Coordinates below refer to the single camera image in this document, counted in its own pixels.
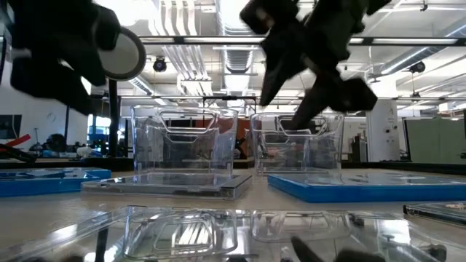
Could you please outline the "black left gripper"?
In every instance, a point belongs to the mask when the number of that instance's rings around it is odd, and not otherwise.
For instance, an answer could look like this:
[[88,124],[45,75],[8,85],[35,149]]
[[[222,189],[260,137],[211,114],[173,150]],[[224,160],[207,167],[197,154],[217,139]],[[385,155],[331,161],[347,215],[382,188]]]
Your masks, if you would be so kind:
[[[117,45],[121,26],[113,10],[88,0],[8,1],[7,28],[12,87],[35,98],[58,100],[84,115],[94,114],[81,76],[97,86],[106,83],[98,52]],[[75,72],[47,61],[53,59],[66,61]]]

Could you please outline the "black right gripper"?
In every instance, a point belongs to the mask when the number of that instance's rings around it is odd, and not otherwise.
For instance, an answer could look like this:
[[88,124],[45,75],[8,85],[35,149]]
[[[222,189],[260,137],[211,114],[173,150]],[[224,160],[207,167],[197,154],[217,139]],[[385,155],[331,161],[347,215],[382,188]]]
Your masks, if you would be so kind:
[[[364,30],[362,19],[367,10],[368,2],[363,0],[317,1],[304,16],[311,44],[304,52],[304,64],[319,74],[296,110],[291,130],[306,129],[310,120],[326,108],[341,113],[374,108],[378,97],[362,78],[343,80],[333,69],[349,58],[347,46],[352,35]],[[250,0],[240,12],[241,20],[252,32],[265,36],[259,43],[266,56],[261,106],[273,101],[299,67],[290,61],[292,51],[298,49],[294,39],[300,26],[298,12],[298,2],[291,0]]]

